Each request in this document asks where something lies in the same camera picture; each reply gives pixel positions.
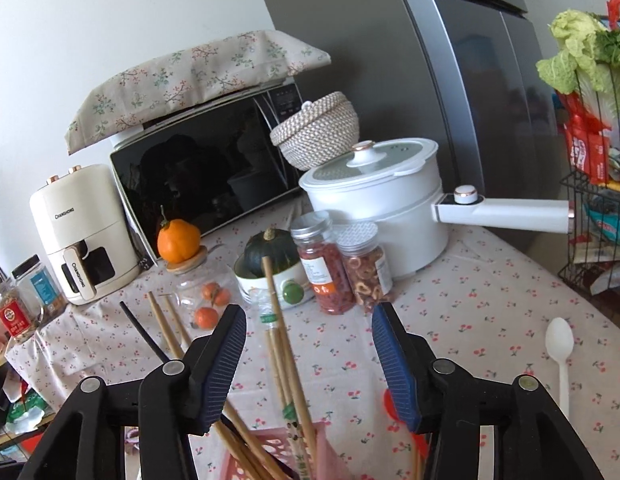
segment blue label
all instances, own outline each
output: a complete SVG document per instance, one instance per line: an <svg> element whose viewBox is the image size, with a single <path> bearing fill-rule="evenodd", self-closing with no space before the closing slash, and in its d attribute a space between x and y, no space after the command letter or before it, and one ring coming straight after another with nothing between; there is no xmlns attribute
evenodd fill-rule
<svg viewBox="0 0 620 480"><path fill-rule="evenodd" d="M47 279L44 270L30 278L30 282L34 285L34 288L43 300L43 303L45 303L45 306L52 303L56 299L56 296L58 296L56 290L54 290L54 285Z"/></svg>

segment glass jar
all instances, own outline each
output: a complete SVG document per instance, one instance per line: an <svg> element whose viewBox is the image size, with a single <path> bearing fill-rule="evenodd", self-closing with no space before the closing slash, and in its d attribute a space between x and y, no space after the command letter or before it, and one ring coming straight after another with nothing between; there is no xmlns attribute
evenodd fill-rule
<svg viewBox="0 0 620 480"><path fill-rule="evenodd" d="M392 301L392 274L374 222L359 222L339 233L337 245L357 303L368 313L380 301Z"/></svg>
<svg viewBox="0 0 620 480"><path fill-rule="evenodd" d="M45 322L61 314L67 300L37 254L14 269L12 276L33 319Z"/></svg>
<svg viewBox="0 0 620 480"><path fill-rule="evenodd" d="M354 295L341 261L341 253L327 211L314 211L295 219L290 226L301 263L326 314L343 314L354 304Z"/></svg>
<svg viewBox="0 0 620 480"><path fill-rule="evenodd" d="M27 339L36 329L12 279L0 284L0 321L17 342Z"/></svg>

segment white plastic spoon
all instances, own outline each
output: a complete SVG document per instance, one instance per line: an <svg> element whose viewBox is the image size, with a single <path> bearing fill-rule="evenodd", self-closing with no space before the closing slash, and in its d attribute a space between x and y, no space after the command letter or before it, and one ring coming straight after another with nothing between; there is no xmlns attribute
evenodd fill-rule
<svg viewBox="0 0 620 480"><path fill-rule="evenodd" d="M562 317L555 317L546 331L546 350L548 355L559 365L559 407L565 418L570 420L570 386L568 383L567 360L574 348L574 336L568 322Z"/></svg>

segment metal screw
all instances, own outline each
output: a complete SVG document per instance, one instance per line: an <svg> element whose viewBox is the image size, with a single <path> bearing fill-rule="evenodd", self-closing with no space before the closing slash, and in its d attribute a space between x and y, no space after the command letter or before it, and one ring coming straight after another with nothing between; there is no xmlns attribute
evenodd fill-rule
<svg viewBox="0 0 620 480"><path fill-rule="evenodd" d="M527 392L534 392L539 387L539 381L531 375L522 375L519 378L519 386Z"/></svg>
<svg viewBox="0 0 620 480"><path fill-rule="evenodd" d="M96 392L100 387L101 381L99 381L96 377L88 377L80 384L81 391L87 394Z"/></svg>
<svg viewBox="0 0 620 480"><path fill-rule="evenodd" d="M442 375L450 375L455 371L455 364L450 359L437 359L433 362L434 371Z"/></svg>
<svg viewBox="0 0 620 480"><path fill-rule="evenodd" d="M168 361L163 365L163 373L165 375L179 375L186 369L183 361Z"/></svg>

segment floral cloth cover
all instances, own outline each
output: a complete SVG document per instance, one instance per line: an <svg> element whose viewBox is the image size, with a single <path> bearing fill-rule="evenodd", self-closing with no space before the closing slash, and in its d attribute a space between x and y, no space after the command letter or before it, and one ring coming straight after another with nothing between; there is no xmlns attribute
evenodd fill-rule
<svg viewBox="0 0 620 480"><path fill-rule="evenodd" d="M330 63L277 30L257 30L155 57L93 89L70 124L68 152L224 94Z"/></svg>
<svg viewBox="0 0 620 480"><path fill-rule="evenodd" d="M213 233L206 244L224 246L211 256L232 264L251 235L271 224L283 225L290 208L289 203L273 206ZM125 301L168 352L146 294L154 291L163 304L160 294L173 292L180 281L155 267L108 297L68 309L11 349L7 359L55 409L86 376L100 375L110 384L142 378L161 362L118 302ZM443 254L395 286L394 306L406 329L423 335L437 356L475 376L505 383L523 372L534 374L555 400L559 371L545 352L544 338L552 318L567 319L575 337L569 363L570 419L604 478L620 480L620 330L612 322L555 276L477 227L453 228ZM386 385L370 318L359 308L327 316L315 300L284 315L312 418L328 425L328 440L354 478L411 479L411 438L383 408ZM229 398L248 426L280 427L257 309L247 308L247 316L247 339ZM182 318L189 326L189 319ZM203 335L188 330L192 336ZM199 478L218 479L225 450L215 432L191 437L191 445ZM489 428L482 431L480 446L480 478L491 479Z"/></svg>

